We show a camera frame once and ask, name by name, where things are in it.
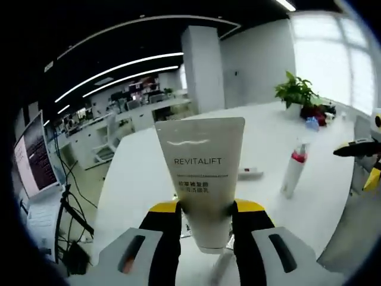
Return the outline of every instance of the led light strip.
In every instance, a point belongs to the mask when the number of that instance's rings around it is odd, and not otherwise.
[[[57,112],[57,114],[62,113],[64,110],[68,109],[69,106],[70,106],[70,104],[68,104],[67,106],[65,106],[64,108],[62,108],[59,112]]]
[[[116,81],[114,81],[114,82],[110,82],[110,83],[108,83],[108,84],[106,84],[106,85],[103,85],[103,86],[101,86],[100,88],[94,89],[93,91],[90,91],[88,94],[85,94],[85,95],[82,96],[82,97],[87,97],[87,96],[89,96],[90,94],[93,94],[94,92],[100,91],[101,89],[104,89],[104,88],[106,88],[106,87],[108,87],[108,86],[110,86],[110,85],[113,85],[113,84],[118,83],[118,82],[122,82],[122,81],[127,80],[127,79],[131,79],[131,78],[133,78],[133,77],[143,76],[143,75],[148,74],[148,73],[156,73],[156,72],[158,72],[158,71],[161,72],[161,71],[163,71],[163,70],[173,70],[173,69],[178,69],[178,68],[179,68],[179,66],[162,67],[161,69],[148,70],[148,71],[144,71],[144,72],[142,72],[142,73],[134,74],[134,75],[132,75],[132,76],[127,76],[127,77],[124,77],[124,78],[122,78],[122,79],[116,80]]]
[[[276,0],[276,2],[278,2],[280,5],[282,5],[283,7],[285,7],[288,11],[290,12],[294,12],[296,9],[294,6],[292,6],[289,2],[287,2],[286,0]]]
[[[147,58],[141,58],[140,60],[135,60],[135,61],[130,61],[128,63],[125,63],[125,64],[121,64],[119,66],[116,66],[116,67],[113,67],[109,70],[105,70],[101,73],[98,73],[92,77],[90,77],[89,79],[86,79],[84,82],[81,82],[79,83],[78,85],[76,85],[75,87],[69,89],[67,92],[65,92],[64,94],[62,94],[59,98],[57,98],[54,102],[57,103],[58,101],[60,101],[61,99],[63,99],[66,95],[68,95],[69,93],[71,93],[72,91],[76,90],[77,88],[79,88],[80,86],[84,85],[85,83],[88,83],[90,82],[91,80],[93,79],[96,79],[97,77],[100,77],[100,76],[103,76],[104,74],[106,73],[109,73],[109,72],[112,72],[114,70],[117,70],[117,69],[120,69],[121,67],[126,67],[126,66],[130,66],[131,64],[137,64],[137,63],[141,63],[143,61],[149,61],[149,60],[155,60],[157,58],[167,58],[167,57],[175,57],[175,56],[178,56],[178,55],[183,55],[184,53],[183,52],[173,52],[171,54],[164,54],[164,55],[155,55],[155,56],[152,56],[152,57],[147,57]]]

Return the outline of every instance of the spray bottle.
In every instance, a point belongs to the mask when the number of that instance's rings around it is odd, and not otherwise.
[[[303,171],[305,161],[307,160],[307,152],[305,149],[306,144],[303,143],[291,154],[291,158],[286,170],[286,175],[283,179],[282,188],[280,189],[280,192],[286,198],[292,198],[293,191]]]

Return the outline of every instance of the white tube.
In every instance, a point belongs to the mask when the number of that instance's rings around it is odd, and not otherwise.
[[[298,184],[305,161],[307,159],[305,147],[306,144],[302,144],[300,146],[300,151],[294,150],[294,152],[291,154],[291,158],[287,166],[280,192],[288,199],[293,197],[293,191]]]
[[[242,117],[156,123],[177,196],[204,253],[221,253],[229,240],[225,211],[235,198],[244,126]]]

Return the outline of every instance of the white pillar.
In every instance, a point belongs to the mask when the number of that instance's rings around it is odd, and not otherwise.
[[[198,113],[225,108],[220,40],[213,27],[189,26],[182,34],[188,95]]]

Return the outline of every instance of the office chair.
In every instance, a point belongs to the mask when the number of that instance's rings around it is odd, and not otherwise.
[[[131,100],[131,101],[128,101],[126,104],[127,104],[128,110],[133,110],[140,107],[140,102],[138,100]]]
[[[120,142],[117,138],[118,123],[116,122],[116,115],[111,113],[106,120],[107,135],[105,136],[105,143],[91,150],[95,160],[101,163],[110,161],[114,157]]]

